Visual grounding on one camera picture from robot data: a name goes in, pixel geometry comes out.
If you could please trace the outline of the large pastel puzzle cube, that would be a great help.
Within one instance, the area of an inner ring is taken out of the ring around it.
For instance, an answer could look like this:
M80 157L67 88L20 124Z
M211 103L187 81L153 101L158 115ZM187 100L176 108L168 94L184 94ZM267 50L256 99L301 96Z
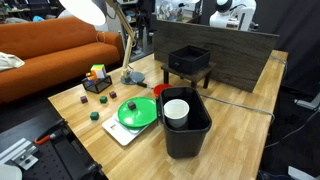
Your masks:
M91 73L99 79L106 77L106 70L103 64L94 64L91 67Z

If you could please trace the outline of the black plastic waste bin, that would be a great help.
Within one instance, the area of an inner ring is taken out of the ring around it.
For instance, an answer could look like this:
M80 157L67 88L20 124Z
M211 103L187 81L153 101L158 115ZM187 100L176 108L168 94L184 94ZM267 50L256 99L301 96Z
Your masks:
M190 107L187 122L179 128L170 125L164 115L164 105L173 99L182 99ZM197 156L212 125L211 117L198 91L189 86L166 88L156 99L156 109L158 121L164 127L168 154L174 159Z

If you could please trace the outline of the small multicolour puzzle cube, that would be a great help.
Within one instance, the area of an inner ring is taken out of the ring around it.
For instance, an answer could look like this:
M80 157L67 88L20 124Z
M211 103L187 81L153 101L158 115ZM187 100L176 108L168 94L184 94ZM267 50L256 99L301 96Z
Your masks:
M92 72L87 72L86 80L89 82L90 85L95 85L97 83L97 76Z

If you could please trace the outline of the dark wooden board partition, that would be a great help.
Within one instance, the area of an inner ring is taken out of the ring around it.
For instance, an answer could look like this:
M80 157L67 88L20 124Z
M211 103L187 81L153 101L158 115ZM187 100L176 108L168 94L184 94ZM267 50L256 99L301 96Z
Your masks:
M188 45L209 50L215 64L212 79L252 92L278 39L274 34L157 20L153 49L162 62Z

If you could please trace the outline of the green plastic plate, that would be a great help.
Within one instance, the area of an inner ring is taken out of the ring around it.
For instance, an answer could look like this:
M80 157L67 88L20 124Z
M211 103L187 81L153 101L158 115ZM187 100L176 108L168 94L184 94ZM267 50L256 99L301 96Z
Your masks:
M128 108L128 103L136 104L135 110ZM149 125L157 118L156 101L149 97L134 97L123 102L118 108L118 119L129 128L140 128Z

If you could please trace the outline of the black inline lamp switch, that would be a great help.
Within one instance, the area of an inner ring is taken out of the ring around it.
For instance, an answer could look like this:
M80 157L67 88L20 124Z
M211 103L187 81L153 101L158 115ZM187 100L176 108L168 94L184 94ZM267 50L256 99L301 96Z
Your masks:
M137 84L138 86L147 88L147 84L145 84L145 83L143 83L143 82L137 82L136 84Z

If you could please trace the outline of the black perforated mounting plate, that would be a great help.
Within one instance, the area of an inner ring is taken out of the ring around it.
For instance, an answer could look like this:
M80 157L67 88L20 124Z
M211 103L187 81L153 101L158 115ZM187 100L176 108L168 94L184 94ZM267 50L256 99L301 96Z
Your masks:
M1 180L108 180L102 166L89 155L67 122L54 132L53 139L41 145L34 143L35 138L60 119L41 114L0 134L0 152L22 138L39 149L35 154L38 162L29 170L1 165Z

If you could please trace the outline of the white digital kitchen scale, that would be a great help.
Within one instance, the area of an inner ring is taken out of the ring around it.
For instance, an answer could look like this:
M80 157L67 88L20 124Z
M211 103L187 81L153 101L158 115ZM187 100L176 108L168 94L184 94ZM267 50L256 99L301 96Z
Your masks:
M117 113L114 113L111 118L104 121L102 127L122 146L130 144L146 129L146 126L138 129L130 129L122 125Z

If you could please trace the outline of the white cloth on sofa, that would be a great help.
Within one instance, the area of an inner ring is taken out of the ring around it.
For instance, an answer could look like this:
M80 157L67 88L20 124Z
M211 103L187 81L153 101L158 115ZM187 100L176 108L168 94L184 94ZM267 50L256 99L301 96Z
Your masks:
M0 71L20 68L25 62L16 55L0 52Z

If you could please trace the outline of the red plastic bowl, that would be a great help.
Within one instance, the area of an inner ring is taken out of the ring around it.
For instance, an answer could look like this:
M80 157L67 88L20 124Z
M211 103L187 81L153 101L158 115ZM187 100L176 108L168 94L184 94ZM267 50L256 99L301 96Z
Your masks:
M166 89L166 88L169 88L170 87L170 84L158 84L154 87L153 89L153 94L158 97L160 95L160 93Z

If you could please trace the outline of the silver metal bracket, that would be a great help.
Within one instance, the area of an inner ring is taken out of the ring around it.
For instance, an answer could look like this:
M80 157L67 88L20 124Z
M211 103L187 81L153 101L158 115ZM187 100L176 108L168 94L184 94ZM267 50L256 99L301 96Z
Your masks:
M22 138L0 153L0 164L17 165L23 170L29 170L38 162L35 156L38 151L31 141Z

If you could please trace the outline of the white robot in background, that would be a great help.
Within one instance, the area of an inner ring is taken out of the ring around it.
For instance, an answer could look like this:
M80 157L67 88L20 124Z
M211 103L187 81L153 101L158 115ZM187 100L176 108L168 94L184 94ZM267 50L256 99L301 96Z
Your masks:
M209 25L212 27L240 31L258 28L258 24L253 22L255 0L216 0L215 8L215 13L209 19Z

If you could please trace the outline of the purple cube on plate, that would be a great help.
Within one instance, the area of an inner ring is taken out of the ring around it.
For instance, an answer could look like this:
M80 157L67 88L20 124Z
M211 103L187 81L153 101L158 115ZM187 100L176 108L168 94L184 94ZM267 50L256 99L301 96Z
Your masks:
M132 111L132 110L135 110L136 109L136 104L131 101L128 103L128 108Z

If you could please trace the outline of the white paper cup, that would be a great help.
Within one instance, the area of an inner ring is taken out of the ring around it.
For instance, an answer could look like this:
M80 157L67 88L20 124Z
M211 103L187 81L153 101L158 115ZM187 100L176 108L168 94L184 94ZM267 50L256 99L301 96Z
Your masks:
M164 115L168 124L175 129L182 128L188 120L189 105L182 99L172 99L164 105Z

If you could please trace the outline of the green wooden cube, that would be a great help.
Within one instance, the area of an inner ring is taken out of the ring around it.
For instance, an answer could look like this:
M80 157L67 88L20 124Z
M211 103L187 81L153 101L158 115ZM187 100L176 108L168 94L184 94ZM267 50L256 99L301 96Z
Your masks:
M98 120L99 119L99 113L98 112L91 112L90 119L91 120Z
M101 97L99 98L99 101L100 101L100 103L105 104L105 103L107 103L108 99L107 99L106 96L101 96Z

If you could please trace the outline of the small dark wooden stool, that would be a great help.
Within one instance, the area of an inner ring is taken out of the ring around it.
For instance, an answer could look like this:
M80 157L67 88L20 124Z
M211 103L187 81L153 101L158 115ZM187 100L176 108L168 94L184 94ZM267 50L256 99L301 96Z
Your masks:
M215 64L213 62L210 62L207 67L202 68L201 70L197 71L195 74L190 75L190 74L180 73L180 72L174 70L173 68L170 68L169 65L167 63L165 63L161 66L161 69L163 70L163 83L168 84L169 83L169 74L174 74L174 75L178 76L180 79L189 80L191 82L191 86L193 88L197 87L197 84L200 80L204 80L203 88L207 89L208 84L209 84L209 80L210 80L210 76L211 76L211 72L212 72L214 66L215 66Z

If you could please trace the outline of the purple wooden cube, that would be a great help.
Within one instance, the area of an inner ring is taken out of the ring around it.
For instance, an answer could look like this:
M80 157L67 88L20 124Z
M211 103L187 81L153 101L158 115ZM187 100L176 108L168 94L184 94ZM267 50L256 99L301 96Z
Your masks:
M87 102L88 102L88 99L87 99L86 96L81 96L81 97L80 97L80 101L81 101L82 104L84 104L84 103L87 103Z
M110 96L112 99L114 99L114 98L117 97L117 94L116 94L115 91L111 91L111 92L109 92L109 96Z

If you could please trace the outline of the black fabric storage box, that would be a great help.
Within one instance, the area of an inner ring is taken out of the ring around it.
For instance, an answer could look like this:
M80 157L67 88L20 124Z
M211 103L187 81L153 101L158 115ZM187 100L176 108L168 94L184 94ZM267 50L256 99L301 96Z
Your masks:
M195 74L209 64L211 52L195 46L185 46L169 53L170 68L184 74Z

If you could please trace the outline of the orange sofa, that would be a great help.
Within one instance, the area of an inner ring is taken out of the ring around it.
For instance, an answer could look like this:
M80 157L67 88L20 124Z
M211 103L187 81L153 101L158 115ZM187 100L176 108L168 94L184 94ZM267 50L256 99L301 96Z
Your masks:
M6 104L88 72L92 65L121 64L122 37L98 31L76 17L0 25L0 52L24 61L0 72Z

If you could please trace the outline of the orange black clamp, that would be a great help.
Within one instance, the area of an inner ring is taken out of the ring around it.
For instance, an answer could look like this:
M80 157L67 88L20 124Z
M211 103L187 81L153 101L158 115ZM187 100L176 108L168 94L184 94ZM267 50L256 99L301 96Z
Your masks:
M66 121L64 119L60 119L53 123L49 128L47 128L40 136L34 139L34 143L37 145L41 145L46 141L53 139L55 137L54 132L57 131L59 128L64 126Z

